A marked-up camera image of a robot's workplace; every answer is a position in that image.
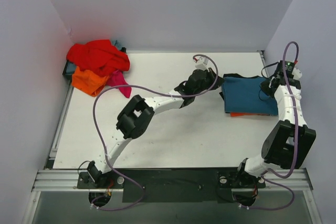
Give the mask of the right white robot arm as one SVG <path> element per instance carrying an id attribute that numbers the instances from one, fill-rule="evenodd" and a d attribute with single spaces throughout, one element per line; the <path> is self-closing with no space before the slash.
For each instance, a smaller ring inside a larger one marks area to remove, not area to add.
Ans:
<path id="1" fill-rule="evenodd" d="M 267 172 L 277 169 L 298 169 L 315 139 L 301 108 L 302 73 L 294 62 L 279 61 L 272 76 L 262 82 L 263 93 L 274 98 L 278 108 L 278 123 L 265 139 L 261 153 L 244 159 L 234 174 L 235 183 L 246 187 Z"/>

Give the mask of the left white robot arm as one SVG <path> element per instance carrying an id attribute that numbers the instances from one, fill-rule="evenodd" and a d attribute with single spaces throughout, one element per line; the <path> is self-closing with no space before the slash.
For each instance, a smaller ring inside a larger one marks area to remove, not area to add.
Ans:
<path id="1" fill-rule="evenodd" d="M 142 136 L 147 130 L 155 115 L 172 109 L 181 109 L 192 102 L 197 96 L 218 89 L 224 79 L 218 76 L 211 68 L 196 69 L 186 81 L 181 82 L 169 93 L 151 91 L 145 87 L 134 86 L 156 94 L 155 97 L 143 98 L 140 95 L 133 96 L 117 116 L 116 130 L 109 145 L 103 140 L 100 132 L 96 106 L 100 97 L 93 103 L 92 115 L 95 128 L 103 145 L 103 154 L 97 160 L 88 165 L 89 182 L 95 188 L 103 188 L 108 182 L 107 173 L 113 170 L 113 165 L 132 141 Z"/>

